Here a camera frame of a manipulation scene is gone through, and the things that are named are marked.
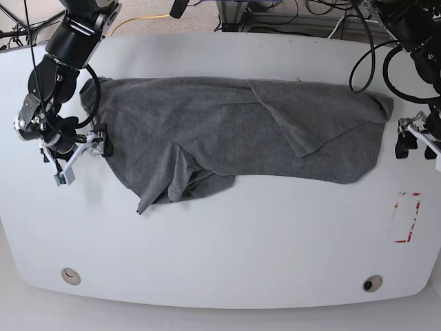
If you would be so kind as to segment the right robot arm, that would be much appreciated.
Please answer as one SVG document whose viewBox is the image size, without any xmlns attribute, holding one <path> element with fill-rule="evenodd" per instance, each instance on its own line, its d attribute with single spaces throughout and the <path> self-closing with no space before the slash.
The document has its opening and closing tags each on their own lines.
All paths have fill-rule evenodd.
<svg viewBox="0 0 441 331">
<path fill-rule="evenodd" d="M 43 59 L 33 65 L 28 79 L 28 95 L 14 121 L 14 128 L 25 141 L 37 140 L 43 160 L 51 163 L 58 178 L 65 178 L 74 158 L 93 143 L 102 153 L 108 150 L 102 130 L 78 134 L 94 120 L 101 101 L 99 79 L 89 65 L 94 51 L 104 40 L 121 4 L 118 1 L 63 1 L 65 14 L 61 25 L 50 38 Z M 92 109 L 84 121 L 59 116 L 61 106 L 69 101 L 82 69 L 89 72 L 95 87 Z"/>
</svg>

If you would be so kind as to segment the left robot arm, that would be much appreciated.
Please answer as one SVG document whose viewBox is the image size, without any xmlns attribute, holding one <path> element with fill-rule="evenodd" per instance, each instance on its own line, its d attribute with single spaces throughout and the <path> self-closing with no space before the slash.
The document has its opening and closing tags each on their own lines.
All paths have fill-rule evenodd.
<svg viewBox="0 0 441 331">
<path fill-rule="evenodd" d="M 426 144 L 424 157 L 436 160 L 440 169 L 440 2 L 439 1 L 364 1 L 365 8 L 378 20 L 380 26 L 392 40 L 375 45 L 367 21 L 359 8 L 358 1 L 352 1 L 367 34 L 370 51 L 356 63 L 361 64 L 367 56 L 371 57 L 371 72 L 368 81 L 354 93 L 364 92 L 373 80 L 376 69 L 376 50 L 393 44 L 383 61 L 382 77 L 390 92 L 410 103 L 426 105 L 429 114 L 419 111 L 414 117 L 398 121 L 398 140 L 395 146 L 397 159 L 406 159 L 410 150 L 418 148 L 418 141 Z M 419 77 L 437 93 L 435 97 L 416 97 L 399 91 L 389 78 L 391 60 L 400 52 L 406 51 L 412 58 Z"/>
</svg>

